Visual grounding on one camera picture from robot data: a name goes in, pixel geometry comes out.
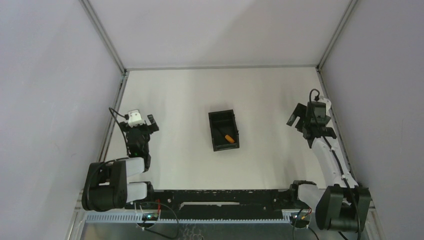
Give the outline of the orange handled black screwdriver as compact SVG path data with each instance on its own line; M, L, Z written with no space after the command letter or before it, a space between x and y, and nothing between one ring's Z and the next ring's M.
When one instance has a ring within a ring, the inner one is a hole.
M230 144L234 144L236 141L227 133L224 133L220 128L216 129L223 137L224 139L230 143Z

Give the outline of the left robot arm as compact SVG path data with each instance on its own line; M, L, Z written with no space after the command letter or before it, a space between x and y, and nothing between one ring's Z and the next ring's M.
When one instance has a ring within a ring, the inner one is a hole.
M149 124L138 111L130 111L127 121L119 123L125 138L127 156L89 165L81 202L86 211L106 212L122 209L128 203L153 196L150 181L131 182L129 177L147 172L151 166L149 142L159 131L153 115Z

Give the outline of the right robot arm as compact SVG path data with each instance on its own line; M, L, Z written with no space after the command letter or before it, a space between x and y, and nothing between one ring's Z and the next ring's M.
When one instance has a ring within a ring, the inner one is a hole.
M320 230L360 234L365 228L371 194L354 179L340 148L336 132L328 126L324 102L298 103L287 121L302 133L316 156L326 187L297 180L295 197L310 207Z

